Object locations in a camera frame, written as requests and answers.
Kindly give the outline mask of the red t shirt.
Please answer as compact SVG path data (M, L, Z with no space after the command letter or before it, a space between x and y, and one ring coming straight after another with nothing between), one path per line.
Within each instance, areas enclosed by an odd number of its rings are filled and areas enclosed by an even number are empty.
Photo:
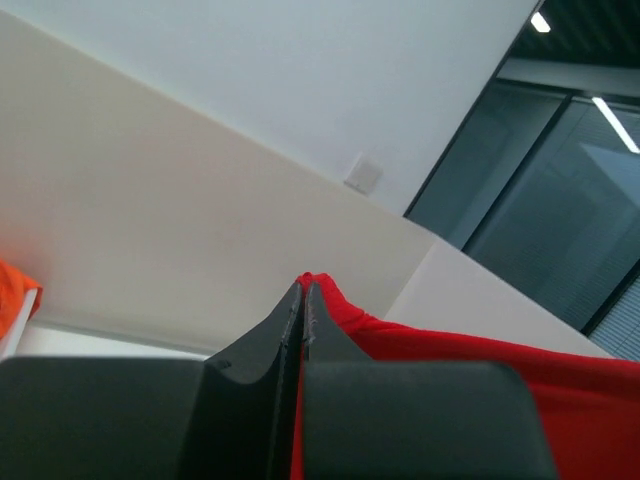
M378 319L304 273L294 479L635 479L639 367Z

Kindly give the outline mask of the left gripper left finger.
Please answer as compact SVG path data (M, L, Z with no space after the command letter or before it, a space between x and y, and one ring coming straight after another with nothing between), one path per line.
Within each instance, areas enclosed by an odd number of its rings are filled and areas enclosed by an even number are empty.
M14 357L1 365L5 479L285 479L303 290L205 360Z

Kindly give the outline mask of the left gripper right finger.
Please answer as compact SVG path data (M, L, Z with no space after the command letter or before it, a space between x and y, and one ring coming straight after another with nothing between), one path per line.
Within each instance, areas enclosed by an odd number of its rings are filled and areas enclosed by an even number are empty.
M377 361L329 314L318 284L304 313L307 479L555 479L534 400L511 368Z

